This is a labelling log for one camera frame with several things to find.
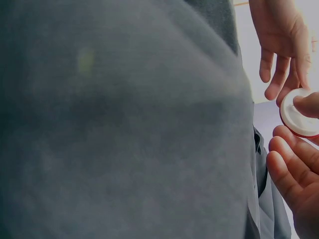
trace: floor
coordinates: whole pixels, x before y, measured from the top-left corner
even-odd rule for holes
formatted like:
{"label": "floor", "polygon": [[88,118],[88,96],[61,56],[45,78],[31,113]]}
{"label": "floor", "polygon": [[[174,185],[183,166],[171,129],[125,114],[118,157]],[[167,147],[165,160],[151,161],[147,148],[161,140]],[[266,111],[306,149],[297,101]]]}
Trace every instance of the floor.
{"label": "floor", "polygon": [[[265,139],[265,147],[268,148],[269,141],[272,138],[273,129],[281,125],[279,117],[279,108],[275,102],[265,102],[255,105],[254,125]],[[289,222],[292,228],[292,239],[298,239],[294,228],[293,214],[285,204]]]}

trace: palm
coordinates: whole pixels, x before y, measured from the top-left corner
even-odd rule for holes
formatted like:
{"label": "palm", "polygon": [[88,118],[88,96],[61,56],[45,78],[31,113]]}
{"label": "palm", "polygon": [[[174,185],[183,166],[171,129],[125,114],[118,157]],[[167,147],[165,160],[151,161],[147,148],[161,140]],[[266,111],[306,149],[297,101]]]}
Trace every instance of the palm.
{"label": "palm", "polygon": [[[289,91],[300,87],[292,41],[296,15],[288,10],[291,4],[293,2],[289,0],[283,4],[278,0],[250,0],[251,15],[262,49],[260,77],[265,83],[270,81],[274,54],[277,54],[276,71],[265,91],[268,100],[277,97],[277,105]],[[286,78],[289,64],[290,73]]]}
{"label": "palm", "polygon": [[319,151],[285,126],[277,127],[274,136],[267,157],[271,177],[294,213],[298,234],[318,238]]}

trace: hand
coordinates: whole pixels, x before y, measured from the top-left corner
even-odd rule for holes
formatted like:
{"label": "hand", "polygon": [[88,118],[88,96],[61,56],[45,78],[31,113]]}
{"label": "hand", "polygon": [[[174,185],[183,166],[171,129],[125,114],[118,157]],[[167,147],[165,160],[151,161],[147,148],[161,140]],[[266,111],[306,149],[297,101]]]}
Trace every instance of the hand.
{"label": "hand", "polygon": [[[319,151],[285,126],[274,130],[267,167],[301,239],[319,238]],[[319,138],[313,140],[319,144]]]}
{"label": "hand", "polygon": [[274,53],[277,54],[276,71],[265,96],[268,100],[277,97],[277,105],[280,105],[291,90],[309,87],[307,73],[316,39],[311,36],[313,32],[310,33],[309,25],[297,10],[294,0],[249,0],[249,5],[262,48],[260,77],[265,83],[270,81]]}

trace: finger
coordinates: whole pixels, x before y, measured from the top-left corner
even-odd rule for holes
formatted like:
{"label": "finger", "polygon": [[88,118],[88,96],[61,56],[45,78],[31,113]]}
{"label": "finger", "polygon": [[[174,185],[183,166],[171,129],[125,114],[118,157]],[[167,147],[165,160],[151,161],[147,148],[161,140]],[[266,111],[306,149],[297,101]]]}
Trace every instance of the finger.
{"label": "finger", "polygon": [[304,116],[319,118],[319,92],[310,94],[307,97],[295,97],[294,106]]}
{"label": "finger", "polygon": [[280,91],[276,104],[279,107],[281,102],[283,101],[284,97],[293,89],[299,88],[299,79],[296,71],[296,60],[294,58],[291,58],[290,60],[290,70],[289,70],[289,76]]}
{"label": "finger", "polygon": [[275,136],[271,139],[269,151],[276,151],[282,156],[289,172],[302,187],[306,187],[319,180],[319,176],[311,172],[281,137]]}
{"label": "finger", "polygon": [[300,83],[309,89],[308,72],[312,65],[312,39],[308,27],[304,24],[303,18],[299,15],[291,31],[294,45],[296,68]]}
{"label": "finger", "polygon": [[269,174],[288,206],[293,209],[302,187],[296,182],[278,152],[271,151],[267,155]]}
{"label": "finger", "polygon": [[259,75],[260,79],[267,83],[270,81],[271,68],[273,66],[274,53],[264,48],[261,49]]}
{"label": "finger", "polygon": [[319,175],[319,151],[309,143],[295,136],[285,126],[278,126],[274,129],[274,136],[283,138],[295,155],[315,174]]}
{"label": "finger", "polygon": [[265,97],[272,101],[274,100],[283,84],[286,80],[286,71],[289,64],[289,58],[284,56],[277,56],[276,70],[273,79],[271,80],[270,85],[265,91]]}

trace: person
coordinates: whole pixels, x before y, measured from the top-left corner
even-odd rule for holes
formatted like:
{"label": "person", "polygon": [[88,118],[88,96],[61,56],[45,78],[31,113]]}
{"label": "person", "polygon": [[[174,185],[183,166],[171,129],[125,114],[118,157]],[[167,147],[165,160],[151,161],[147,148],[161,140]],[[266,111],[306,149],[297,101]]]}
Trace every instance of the person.
{"label": "person", "polygon": [[[319,93],[295,98],[295,107],[305,116],[319,118]],[[319,237],[319,151],[294,136],[285,126],[274,130],[267,165],[271,177],[294,213],[300,238]],[[319,138],[311,141],[319,145]]]}
{"label": "person", "polygon": [[[269,97],[290,58],[278,99],[307,87],[293,0],[250,8],[264,81],[279,56]],[[289,238],[233,15],[226,0],[2,0],[1,238]]]}

